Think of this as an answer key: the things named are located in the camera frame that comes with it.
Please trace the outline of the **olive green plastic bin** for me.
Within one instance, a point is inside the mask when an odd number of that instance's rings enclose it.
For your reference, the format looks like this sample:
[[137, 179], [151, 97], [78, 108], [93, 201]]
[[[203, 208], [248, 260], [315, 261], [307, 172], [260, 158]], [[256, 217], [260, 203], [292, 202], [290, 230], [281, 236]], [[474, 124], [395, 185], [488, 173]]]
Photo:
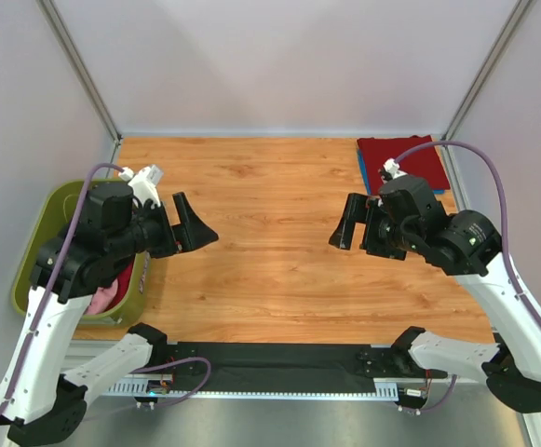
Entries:
[[[13, 308], [21, 315], [26, 314], [28, 292], [31, 289], [30, 276], [38, 250], [71, 220], [82, 185], [81, 180], [75, 180], [55, 188], [41, 209], [10, 294]], [[150, 263], [149, 253], [137, 254], [125, 298], [111, 310], [98, 315], [85, 315], [80, 319], [78, 327], [127, 327], [138, 322], [146, 305]]]

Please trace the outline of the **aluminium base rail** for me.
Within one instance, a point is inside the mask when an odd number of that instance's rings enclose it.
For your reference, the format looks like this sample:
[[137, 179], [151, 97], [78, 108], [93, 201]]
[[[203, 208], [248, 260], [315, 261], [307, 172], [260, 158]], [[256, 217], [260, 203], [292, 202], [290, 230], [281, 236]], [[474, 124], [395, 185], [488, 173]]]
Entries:
[[103, 395], [179, 398], [199, 386], [200, 398], [394, 401], [404, 380], [424, 385], [447, 376], [371, 345], [179, 342], [162, 359], [180, 364], [119, 378]]

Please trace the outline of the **pink shirt in bin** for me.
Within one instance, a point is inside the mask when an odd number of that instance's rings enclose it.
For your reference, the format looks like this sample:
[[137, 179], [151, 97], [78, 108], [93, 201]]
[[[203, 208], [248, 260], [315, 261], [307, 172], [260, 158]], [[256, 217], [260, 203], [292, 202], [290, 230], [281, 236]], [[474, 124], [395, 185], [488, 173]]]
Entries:
[[106, 310], [108, 305], [113, 301], [116, 295], [116, 287], [98, 288], [92, 296], [89, 306], [87, 307], [86, 315], [98, 315]]

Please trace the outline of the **folded dark red shirt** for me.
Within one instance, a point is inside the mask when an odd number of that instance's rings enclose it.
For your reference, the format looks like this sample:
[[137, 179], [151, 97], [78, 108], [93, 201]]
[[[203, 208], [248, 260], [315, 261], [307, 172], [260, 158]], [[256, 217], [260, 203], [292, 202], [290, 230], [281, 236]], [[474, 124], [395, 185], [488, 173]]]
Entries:
[[[389, 158], [396, 158], [416, 145], [431, 142], [429, 135], [399, 138], [359, 138], [357, 146], [360, 150], [369, 177], [372, 195], [376, 194], [383, 184], [379, 169]], [[442, 166], [440, 155], [435, 147], [430, 147], [407, 156], [400, 163], [400, 168], [410, 174], [423, 177], [433, 190], [450, 189], [450, 184]]]

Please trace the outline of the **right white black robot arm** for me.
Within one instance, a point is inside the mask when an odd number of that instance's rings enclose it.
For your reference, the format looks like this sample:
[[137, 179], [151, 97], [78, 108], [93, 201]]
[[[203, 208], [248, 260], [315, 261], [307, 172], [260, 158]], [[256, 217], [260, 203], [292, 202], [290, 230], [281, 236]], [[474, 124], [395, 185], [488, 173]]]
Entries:
[[541, 413], [541, 314], [518, 276], [508, 273], [491, 221], [474, 210], [447, 212], [425, 179], [402, 175], [378, 196], [349, 194], [330, 245], [350, 249], [359, 224], [367, 254], [400, 261], [421, 256], [468, 291], [495, 329], [494, 342], [479, 344], [411, 326], [395, 351], [422, 370], [487, 386], [518, 413]]

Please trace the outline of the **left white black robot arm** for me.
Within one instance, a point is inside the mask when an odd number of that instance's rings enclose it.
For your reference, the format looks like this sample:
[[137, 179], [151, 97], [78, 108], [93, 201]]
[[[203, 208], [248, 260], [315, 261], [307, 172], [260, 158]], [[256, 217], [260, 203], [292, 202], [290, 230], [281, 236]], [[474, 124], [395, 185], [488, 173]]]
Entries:
[[167, 336], [145, 323], [88, 363], [69, 372], [61, 366], [97, 290], [110, 286], [137, 255], [167, 258], [218, 240], [185, 194], [174, 194], [173, 202], [177, 224], [127, 183], [97, 182], [81, 191], [69, 224], [40, 247], [15, 357], [0, 384], [0, 426], [8, 428], [9, 440], [19, 446], [66, 440], [119, 379], [165, 368]]

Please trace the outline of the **right aluminium corner post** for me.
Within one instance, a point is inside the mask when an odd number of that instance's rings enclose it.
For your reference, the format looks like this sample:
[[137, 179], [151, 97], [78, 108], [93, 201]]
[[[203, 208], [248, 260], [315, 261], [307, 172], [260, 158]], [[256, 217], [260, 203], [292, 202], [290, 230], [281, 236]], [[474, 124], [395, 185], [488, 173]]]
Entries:
[[493, 75], [496, 66], [502, 60], [514, 35], [535, 4], [535, 0], [519, 0], [515, 2], [492, 47], [477, 71], [466, 95], [456, 109], [451, 122], [442, 133], [444, 139], [451, 139], [458, 132], [480, 93]]

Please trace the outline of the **aluminium corner post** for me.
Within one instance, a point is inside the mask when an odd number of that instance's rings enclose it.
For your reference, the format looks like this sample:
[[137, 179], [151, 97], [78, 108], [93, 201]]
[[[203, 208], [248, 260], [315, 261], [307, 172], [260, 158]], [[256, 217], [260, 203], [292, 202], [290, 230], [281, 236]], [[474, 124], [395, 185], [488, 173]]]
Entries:
[[514, 35], [535, 4], [535, 0], [519, 0], [515, 2], [492, 47], [477, 71], [466, 95], [456, 109], [451, 122], [442, 133], [444, 139], [451, 139], [458, 132], [480, 93], [493, 75], [496, 66], [502, 60]]
[[56, 2], [52, 0], [37, 0], [37, 5], [45, 16], [45, 19], [59, 42], [61, 49], [70, 63], [76, 77], [78, 78], [83, 90], [88, 96], [92, 107], [103, 124], [107, 134], [115, 144], [122, 140], [122, 133], [118, 129], [115, 121], [106, 106], [92, 76], [85, 65], [82, 56], [74, 42], [73, 37], [60, 13]]

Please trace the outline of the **folded blue shirt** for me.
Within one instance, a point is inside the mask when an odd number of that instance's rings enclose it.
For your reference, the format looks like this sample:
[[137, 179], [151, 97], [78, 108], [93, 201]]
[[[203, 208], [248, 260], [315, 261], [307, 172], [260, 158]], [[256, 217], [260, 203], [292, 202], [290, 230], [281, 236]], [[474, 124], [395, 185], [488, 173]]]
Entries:
[[[366, 167], [365, 167], [363, 156], [362, 156], [359, 149], [357, 150], [357, 159], [358, 159], [358, 167], [359, 167], [360, 175], [362, 177], [362, 181], [364, 183], [366, 193], [367, 193], [368, 196], [371, 196], [372, 191], [371, 191], [371, 188], [370, 188], [369, 177], [368, 177], [368, 174], [367, 174], [367, 170], [366, 170]], [[437, 195], [437, 196], [441, 196], [447, 191], [449, 191], [449, 189], [433, 190], [434, 194]]]

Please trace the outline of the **magenta shirt in bin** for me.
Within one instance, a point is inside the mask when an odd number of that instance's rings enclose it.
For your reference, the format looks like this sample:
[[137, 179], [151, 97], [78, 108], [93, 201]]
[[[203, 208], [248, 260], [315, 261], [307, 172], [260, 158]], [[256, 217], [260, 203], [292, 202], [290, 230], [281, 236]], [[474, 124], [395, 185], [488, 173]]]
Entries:
[[117, 289], [114, 298], [111, 300], [106, 310], [116, 307], [126, 296], [133, 272], [134, 262], [131, 262], [116, 278]]

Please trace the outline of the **left aluminium corner post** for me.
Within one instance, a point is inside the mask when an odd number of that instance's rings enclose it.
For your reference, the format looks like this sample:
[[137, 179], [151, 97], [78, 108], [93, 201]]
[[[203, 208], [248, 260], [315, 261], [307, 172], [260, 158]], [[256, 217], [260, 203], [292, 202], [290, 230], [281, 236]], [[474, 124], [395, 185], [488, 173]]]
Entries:
[[106, 106], [92, 76], [85, 65], [82, 56], [74, 42], [73, 37], [60, 13], [56, 2], [52, 0], [37, 0], [37, 5], [45, 16], [45, 19], [59, 42], [61, 49], [70, 63], [76, 77], [78, 78], [83, 90], [88, 96], [92, 107], [103, 124], [107, 134], [115, 144], [122, 140], [122, 133], [118, 129], [115, 121]]

